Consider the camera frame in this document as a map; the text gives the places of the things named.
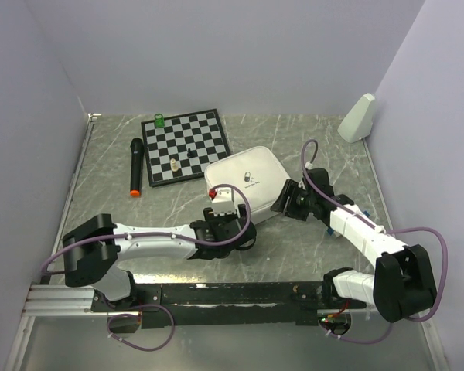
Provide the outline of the white medicine kit case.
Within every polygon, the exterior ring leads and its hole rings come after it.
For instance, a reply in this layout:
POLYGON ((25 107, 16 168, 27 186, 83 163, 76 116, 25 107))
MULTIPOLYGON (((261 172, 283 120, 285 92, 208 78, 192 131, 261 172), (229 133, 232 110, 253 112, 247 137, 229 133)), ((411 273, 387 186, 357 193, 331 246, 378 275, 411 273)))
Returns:
POLYGON ((204 178, 209 188, 224 183, 239 188, 251 206, 252 223, 259 224, 277 215, 271 206, 290 176, 270 149, 256 146, 208 165, 204 178))

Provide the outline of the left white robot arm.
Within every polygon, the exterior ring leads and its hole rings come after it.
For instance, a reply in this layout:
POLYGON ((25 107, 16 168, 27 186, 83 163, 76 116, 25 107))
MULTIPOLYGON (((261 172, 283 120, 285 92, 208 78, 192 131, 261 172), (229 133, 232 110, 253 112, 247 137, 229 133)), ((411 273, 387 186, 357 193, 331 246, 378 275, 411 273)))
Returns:
POLYGON ((114 223, 111 214, 90 218, 63 236, 63 247, 82 240, 63 255, 65 285, 91 286, 121 311, 134 307, 137 291, 131 272, 117 267, 119 261, 171 257, 180 260, 213 260, 234 250, 251 249, 257 238, 247 220, 244 205, 238 213, 215 216, 210 207, 204 220, 170 228, 142 228, 114 223))

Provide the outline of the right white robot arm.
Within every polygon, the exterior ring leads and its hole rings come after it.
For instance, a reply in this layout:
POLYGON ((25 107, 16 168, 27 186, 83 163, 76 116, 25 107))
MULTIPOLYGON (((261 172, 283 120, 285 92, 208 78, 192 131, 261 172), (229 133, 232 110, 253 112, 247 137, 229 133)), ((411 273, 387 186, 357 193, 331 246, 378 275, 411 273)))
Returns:
POLYGON ((335 194, 324 168, 305 171, 299 182, 287 179, 271 211, 301 221, 314 216, 371 263, 372 274, 342 267, 324 275, 322 299, 329 307, 365 302, 390 323, 435 311, 439 295, 427 250, 391 236, 351 198, 335 194))

